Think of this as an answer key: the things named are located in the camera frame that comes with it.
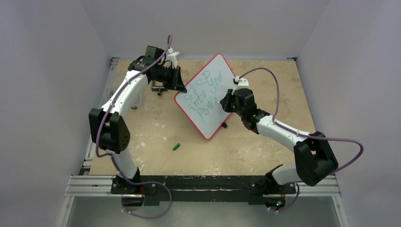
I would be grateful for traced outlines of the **pink framed whiteboard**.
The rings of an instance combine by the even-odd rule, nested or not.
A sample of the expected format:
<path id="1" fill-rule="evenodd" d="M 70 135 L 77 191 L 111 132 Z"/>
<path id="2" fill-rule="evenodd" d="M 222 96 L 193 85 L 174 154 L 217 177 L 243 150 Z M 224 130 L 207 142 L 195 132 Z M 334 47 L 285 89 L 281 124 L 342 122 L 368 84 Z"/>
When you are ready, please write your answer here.
<path id="1" fill-rule="evenodd" d="M 235 88 L 235 75 L 225 57 L 218 53 L 191 78 L 186 93 L 177 93 L 174 101 L 201 135 L 209 140 L 229 113 L 220 104 L 227 91 Z"/>

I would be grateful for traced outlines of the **green marker cap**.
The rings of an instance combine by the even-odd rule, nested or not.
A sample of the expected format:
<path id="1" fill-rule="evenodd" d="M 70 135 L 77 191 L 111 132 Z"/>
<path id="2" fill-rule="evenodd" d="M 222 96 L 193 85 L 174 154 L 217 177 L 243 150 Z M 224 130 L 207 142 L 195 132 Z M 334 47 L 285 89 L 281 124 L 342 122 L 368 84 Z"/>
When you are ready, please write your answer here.
<path id="1" fill-rule="evenodd" d="M 174 147 L 173 147 L 173 151 L 176 151 L 178 148 L 180 147 L 180 143 L 177 143 Z"/>

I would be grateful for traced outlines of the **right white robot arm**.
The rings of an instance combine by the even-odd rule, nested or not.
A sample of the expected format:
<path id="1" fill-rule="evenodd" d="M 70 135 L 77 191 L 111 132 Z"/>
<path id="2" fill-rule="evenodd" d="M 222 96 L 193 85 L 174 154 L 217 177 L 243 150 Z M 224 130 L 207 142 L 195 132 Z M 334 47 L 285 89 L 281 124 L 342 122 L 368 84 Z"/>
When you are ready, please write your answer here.
<path id="1" fill-rule="evenodd" d="M 294 154 L 295 164 L 279 165 L 265 175 L 270 192 L 278 192 L 287 183 L 315 186 L 338 169 L 338 161 L 322 132 L 299 131 L 275 120 L 257 107 L 252 90 L 229 89 L 220 104 L 225 112 L 236 113 L 246 129 L 273 139 Z"/>

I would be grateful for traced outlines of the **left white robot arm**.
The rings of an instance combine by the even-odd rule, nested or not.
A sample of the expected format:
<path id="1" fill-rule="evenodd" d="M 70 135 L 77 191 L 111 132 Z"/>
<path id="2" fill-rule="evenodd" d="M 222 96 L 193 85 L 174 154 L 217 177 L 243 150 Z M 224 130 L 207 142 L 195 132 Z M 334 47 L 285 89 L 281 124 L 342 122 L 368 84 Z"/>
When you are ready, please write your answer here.
<path id="1" fill-rule="evenodd" d="M 134 164 L 127 147 L 131 134 L 125 122 L 128 110 L 152 81 L 162 83 L 167 90 L 186 93 L 178 61 L 182 52 L 172 48 L 163 50 L 148 46 L 145 54 L 128 66 L 123 82 L 101 108 L 90 110 L 89 126 L 92 142 L 98 157 L 110 157 L 117 177 L 124 179 L 122 186 L 128 193 L 140 190 L 138 167 Z"/>

